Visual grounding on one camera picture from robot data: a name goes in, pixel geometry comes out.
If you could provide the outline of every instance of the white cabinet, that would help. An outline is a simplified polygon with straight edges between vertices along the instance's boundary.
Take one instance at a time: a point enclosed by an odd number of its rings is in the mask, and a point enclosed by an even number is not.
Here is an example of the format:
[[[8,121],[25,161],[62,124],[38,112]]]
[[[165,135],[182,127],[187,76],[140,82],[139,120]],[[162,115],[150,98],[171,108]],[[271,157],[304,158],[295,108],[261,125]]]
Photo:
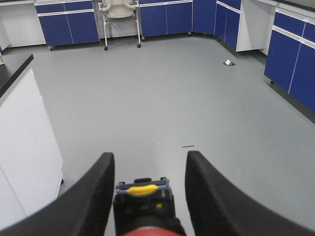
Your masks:
[[[10,45],[10,40],[0,16],[0,52]]]
[[[218,0],[215,34],[238,51],[263,49],[270,6],[256,0]]]
[[[63,158],[32,69],[21,77],[0,99],[0,229],[51,203],[62,179]]]

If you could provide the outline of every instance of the office chair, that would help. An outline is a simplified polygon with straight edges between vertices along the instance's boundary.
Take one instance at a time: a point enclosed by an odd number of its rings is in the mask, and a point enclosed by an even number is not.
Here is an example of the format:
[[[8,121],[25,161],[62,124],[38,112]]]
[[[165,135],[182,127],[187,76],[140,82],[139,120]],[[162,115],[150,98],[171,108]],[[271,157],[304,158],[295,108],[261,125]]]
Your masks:
[[[111,33],[110,23],[128,23],[135,21],[138,31],[138,48],[141,48],[140,43],[140,29],[139,29],[139,1],[135,1],[135,5],[132,5],[133,0],[102,0],[98,3],[99,11],[103,12],[104,32],[105,32],[105,48],[107,51],[107,35],[106,25],[108,24],[109,31]]]

